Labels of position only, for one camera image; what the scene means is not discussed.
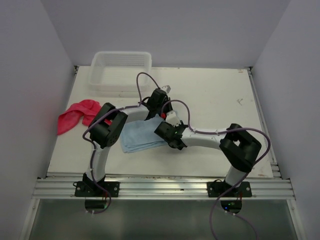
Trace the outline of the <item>light blue towel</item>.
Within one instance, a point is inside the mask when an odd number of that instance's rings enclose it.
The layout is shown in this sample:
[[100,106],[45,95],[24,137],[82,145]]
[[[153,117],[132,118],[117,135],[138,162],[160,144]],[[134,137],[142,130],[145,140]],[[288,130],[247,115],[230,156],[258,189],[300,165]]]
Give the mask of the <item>light blue towel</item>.
[[126,123],[120,134],[120,145],[124,153],[135,153],[160,147],[167,143],[155,134],[156,128],[163,119],[156,115],[148,120],[137,120]]

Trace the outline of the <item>red towel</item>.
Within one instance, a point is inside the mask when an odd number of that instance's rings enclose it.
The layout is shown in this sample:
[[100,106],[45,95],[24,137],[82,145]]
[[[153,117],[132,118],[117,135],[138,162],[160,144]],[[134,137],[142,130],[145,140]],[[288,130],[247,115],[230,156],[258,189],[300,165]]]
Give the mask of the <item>red towel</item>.
[[84,126],[89,126],[102,106],[98,101],[84,99],[73,103],[57,120],[57,135],[60,136],[73,129],[82,120]]

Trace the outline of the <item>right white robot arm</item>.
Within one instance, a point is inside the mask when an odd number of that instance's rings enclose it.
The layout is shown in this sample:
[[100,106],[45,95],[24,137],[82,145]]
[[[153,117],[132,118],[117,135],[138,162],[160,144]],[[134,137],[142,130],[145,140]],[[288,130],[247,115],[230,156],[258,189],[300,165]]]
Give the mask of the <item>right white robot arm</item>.
[[191,130],[183,123],[173,126],[164,121],[154,133],[173,149],[205,147],[221,150],[231,165],[223,181],[222,189],[227,196],[231,197],[241,190],[241,182],[244,176],[251,172],[262,148],[261,143],[255,137],[236,123],[210,134]]

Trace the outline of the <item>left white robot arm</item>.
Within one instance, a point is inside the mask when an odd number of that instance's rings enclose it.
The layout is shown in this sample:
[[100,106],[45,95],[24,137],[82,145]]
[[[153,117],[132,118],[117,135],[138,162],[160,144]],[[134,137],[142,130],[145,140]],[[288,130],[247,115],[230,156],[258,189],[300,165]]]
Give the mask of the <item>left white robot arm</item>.
[[92,144],[89,166],[82,177],[92,196],[103,193],[107,158],[117,141],[121,141],[126,153],[164,144],[155,130],[163,122],[161,114],[172,110],[171,105],[165,105],[170,100],[170,90],[168,85],[156,88],[146,101],[135,105],[117,108],[108,102],[102,106],[82,135]]

